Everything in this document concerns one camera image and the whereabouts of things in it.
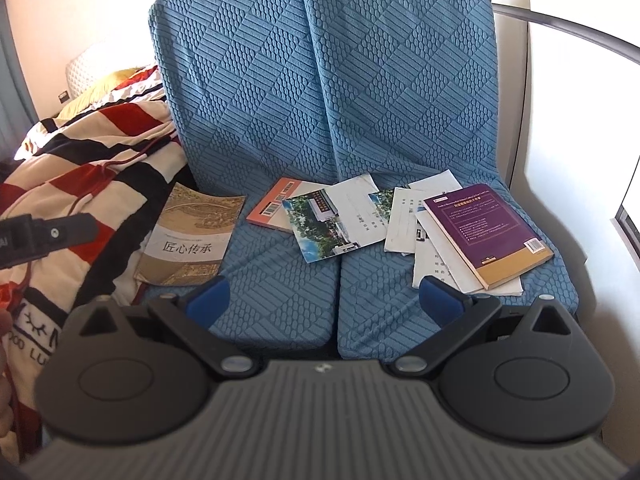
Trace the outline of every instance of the black clamp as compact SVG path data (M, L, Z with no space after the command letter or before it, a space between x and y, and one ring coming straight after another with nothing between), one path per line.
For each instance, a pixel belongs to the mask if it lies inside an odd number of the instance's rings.
M0 269L92 242L97 235L98 224L88 213L53 220L33 219L31 215L7 218L0 221Z
M119 307L100 297L67 319L35 385L52 434L107 446L144 442L193 418L222 381L259 371L174 303Z
M487 294L466 296L425 278L427 313L447 324L396 359L398 376L430 381L440 400L466 425L532 444L597 432L614 396L613 378L574 318L543 294L530 307L503 306ZM443 316L442 293L459 303Z

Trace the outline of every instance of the gray plastic surface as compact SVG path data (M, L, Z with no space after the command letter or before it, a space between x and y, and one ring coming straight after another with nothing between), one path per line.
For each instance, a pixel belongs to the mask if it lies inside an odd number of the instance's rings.
M593 438L529 449L487 440L426 383L377 361L274 361L223 383L172 434L124 448L55 440L22 470L33 480L600 480L626 466Z

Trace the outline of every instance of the purple book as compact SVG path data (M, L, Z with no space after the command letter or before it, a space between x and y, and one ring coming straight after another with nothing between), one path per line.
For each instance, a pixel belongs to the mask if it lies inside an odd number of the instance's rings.
M484 288L507 282L553 256L487 184L428 198L424 205Z

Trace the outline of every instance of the paper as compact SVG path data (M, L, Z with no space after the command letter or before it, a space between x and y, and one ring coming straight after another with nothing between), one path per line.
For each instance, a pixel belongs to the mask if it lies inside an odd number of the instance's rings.
M386 231L385 251L415 253L418 221L415 212L422 205L425 191L396 187Z
M457 189L462 189L458 180L453 176L450 170L443 171L437 175L433 175L422 180L417 180L409 184L411 189L420 189L427 192L423 198L430 198Z
M393 189L383 189L376 193L369 193L369 198L376 205L380 216L388 223L391 216L391 204L394 199Z
M413 287L419 288L422 279L429 275L435 276L453 288L458 288L432 241L428 238L416 240Z
M412 254L416 251L415 212L422 208L422 200L462 189L453 174L447 170L409 184L411 189L396 187L393 195L385 251Z
M369 193L370 174L283 200L296 240L308 263L356 250L386 237L386 221Z
M472 294L474 292L487 292L494 296L521 296L522 282L520 278L503 283L502 285L484 290L480 281L475 274L469 269L465 261L458 254L458 251L442 232L430 213L426 210L416 213L416 218L420 225L427 231L429 240L433 243L434 248L446 264L447 269L451 273L456 282L457 289L464 294Z
M243 203L244 196L209 196L175 184L136 278L153 285L200 285L215 276Z

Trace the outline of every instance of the barcode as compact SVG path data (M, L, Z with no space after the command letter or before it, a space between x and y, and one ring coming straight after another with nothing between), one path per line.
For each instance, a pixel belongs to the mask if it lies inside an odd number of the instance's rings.
M533 254L536 254L538 251L541 251L545 248L544 244L537 238L527 240L526 242L524 242L524 244L526 245L527 249Z
M260 214L263 216L273 216L278 209L280 209L279 203L269 202L269 205L265 207Z

